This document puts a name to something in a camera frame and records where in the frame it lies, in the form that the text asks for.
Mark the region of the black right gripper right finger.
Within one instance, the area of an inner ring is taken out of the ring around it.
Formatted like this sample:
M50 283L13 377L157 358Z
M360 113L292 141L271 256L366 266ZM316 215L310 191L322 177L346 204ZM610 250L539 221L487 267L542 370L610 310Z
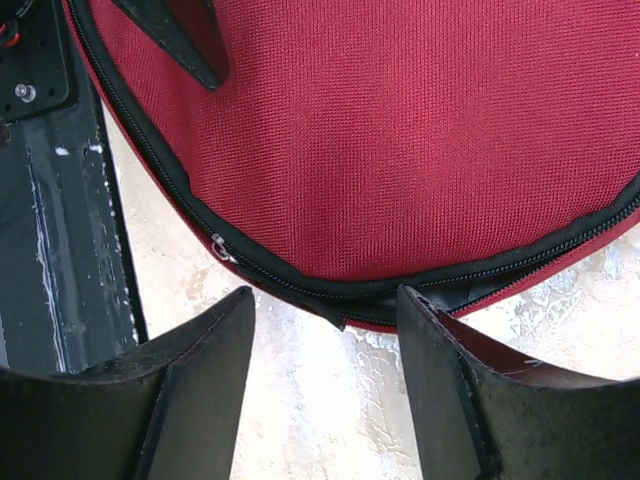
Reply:
M635 479L639 383L501 344L398 290L404 378L427 479Z

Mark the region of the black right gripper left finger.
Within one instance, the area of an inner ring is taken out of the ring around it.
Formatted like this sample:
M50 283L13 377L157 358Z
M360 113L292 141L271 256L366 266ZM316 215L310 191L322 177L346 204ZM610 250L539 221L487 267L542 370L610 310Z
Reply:
M77 374L1 372L5 479L226 479L255 332L240 287Z

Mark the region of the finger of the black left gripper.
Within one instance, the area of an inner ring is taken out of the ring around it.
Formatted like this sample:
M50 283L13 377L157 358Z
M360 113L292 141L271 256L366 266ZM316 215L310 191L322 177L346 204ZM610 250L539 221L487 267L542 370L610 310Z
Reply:
M114 4L205 89L213 91L228 78L230 63L213 2L120 0Z

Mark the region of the red backpack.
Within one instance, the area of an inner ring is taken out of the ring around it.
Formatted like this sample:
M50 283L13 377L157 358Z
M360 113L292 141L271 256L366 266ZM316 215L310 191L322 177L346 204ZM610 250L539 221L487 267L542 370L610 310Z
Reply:
M639 221L635 1L211 1L210 91L114 3L63 7L94 85L195 235L259 288L387 331L465 315Z

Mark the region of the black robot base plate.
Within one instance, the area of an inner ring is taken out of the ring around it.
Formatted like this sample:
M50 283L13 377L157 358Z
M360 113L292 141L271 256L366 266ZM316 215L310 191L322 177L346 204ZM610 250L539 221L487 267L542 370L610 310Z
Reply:
M101 101L58 1L1 24L1 364L76 373L147 338Z

